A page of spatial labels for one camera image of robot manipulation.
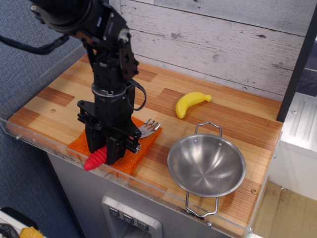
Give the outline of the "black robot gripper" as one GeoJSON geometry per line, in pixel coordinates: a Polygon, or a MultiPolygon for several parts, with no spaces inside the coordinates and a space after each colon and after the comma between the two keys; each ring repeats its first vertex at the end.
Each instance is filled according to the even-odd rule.
{"type": "Polygon", "coordinates": [[[78,120],[85,124],[88,149],[94,153],[107,148],[106,163],[114,165],[124,157],[126,149],[133,153],[140,150],[141,133],[132,122],[135,92],[126,92],[118,97],[95,96],[94,102],[80,100],[78,120]]]}

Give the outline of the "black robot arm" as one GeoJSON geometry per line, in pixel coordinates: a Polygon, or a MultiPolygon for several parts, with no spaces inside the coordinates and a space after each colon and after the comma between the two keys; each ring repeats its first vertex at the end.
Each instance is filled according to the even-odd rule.
{"type": "Polygon", "coordinates": [[[110,165],[138,152],[141,132],[132,121],[138,61],[124,18],[106,0],[35,0],[32,11],[52,30],[82,41],[94,81],[94,101],[79,101],[90,152],[106,148],[110,165]]]}

